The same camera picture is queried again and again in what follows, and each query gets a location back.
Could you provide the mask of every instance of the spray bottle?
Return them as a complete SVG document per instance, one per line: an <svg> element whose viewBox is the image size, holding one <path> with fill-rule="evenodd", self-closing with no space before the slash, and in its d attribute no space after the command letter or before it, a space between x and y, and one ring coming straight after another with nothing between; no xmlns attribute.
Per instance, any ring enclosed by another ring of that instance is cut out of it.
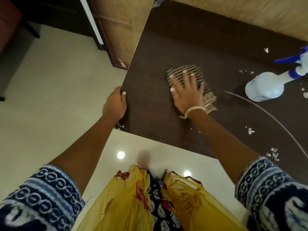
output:
<svg viewBox="0 0 308 231"><path fill-rule="evenodd" d="M284 90L284 84L308 73L308 45L301 47L300 53L274 60L274 63L296 62L300 66L276 75L272 72L264 72L246 84L245 92L253 101L263 101L279 97Z"/></svg>

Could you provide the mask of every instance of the chair leg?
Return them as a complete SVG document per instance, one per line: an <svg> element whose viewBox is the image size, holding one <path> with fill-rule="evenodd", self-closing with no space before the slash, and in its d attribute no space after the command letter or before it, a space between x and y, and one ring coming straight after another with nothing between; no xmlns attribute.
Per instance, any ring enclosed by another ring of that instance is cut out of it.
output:
<svg viewBox="0 0 308 231"><path fill-rule="evenodd" d="M39 39L41 37L25 19L22 21L22 24L35 38Z"/></svg>

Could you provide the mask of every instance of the bangle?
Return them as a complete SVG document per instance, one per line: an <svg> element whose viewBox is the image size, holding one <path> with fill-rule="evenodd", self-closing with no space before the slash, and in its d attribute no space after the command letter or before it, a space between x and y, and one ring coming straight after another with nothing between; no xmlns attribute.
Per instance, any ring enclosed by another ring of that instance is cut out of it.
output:
<svg viewBox="0 0 308 231"><path fill-rule="evenodd" d="M203 111L205 111L205 108L202 107L202 106L194 106L194 107L191 107L191 108L189 108L189 109L185 112L185 115L184 115L185 119L188 117L189 113L190 113L192 110L194 110L194 109L202 109Z"/></svg>

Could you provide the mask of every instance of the sleeve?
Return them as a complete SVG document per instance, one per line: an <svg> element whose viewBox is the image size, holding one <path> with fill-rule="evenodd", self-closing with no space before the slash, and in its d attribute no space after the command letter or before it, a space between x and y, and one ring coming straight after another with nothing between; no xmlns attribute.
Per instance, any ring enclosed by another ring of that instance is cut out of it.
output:
<svg viewBox="0 0 308 231"><path fill-rule="evenodd" d="M0 202L0 230L70 231L84 206L73 179L44 165Z"/></svg>
<svg viewBox="0 0 308 231"><path fill-rule="evenodd" d="M308 187L266 157L245 169L235 187L235 198L267 230L308 230Z"/></svg>

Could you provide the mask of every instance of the blue spray nozzle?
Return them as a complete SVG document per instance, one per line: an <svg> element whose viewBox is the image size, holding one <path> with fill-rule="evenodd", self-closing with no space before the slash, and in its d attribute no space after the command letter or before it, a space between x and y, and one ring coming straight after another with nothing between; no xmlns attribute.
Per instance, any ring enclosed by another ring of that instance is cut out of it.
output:
<svg viewBox="0 0 308 231"><path fill-rule="evenodd" d="M308 52L308 45L301 47L299 54L287 58L275 59L274 63L292 63L301 59L301 55Z"/></svg>

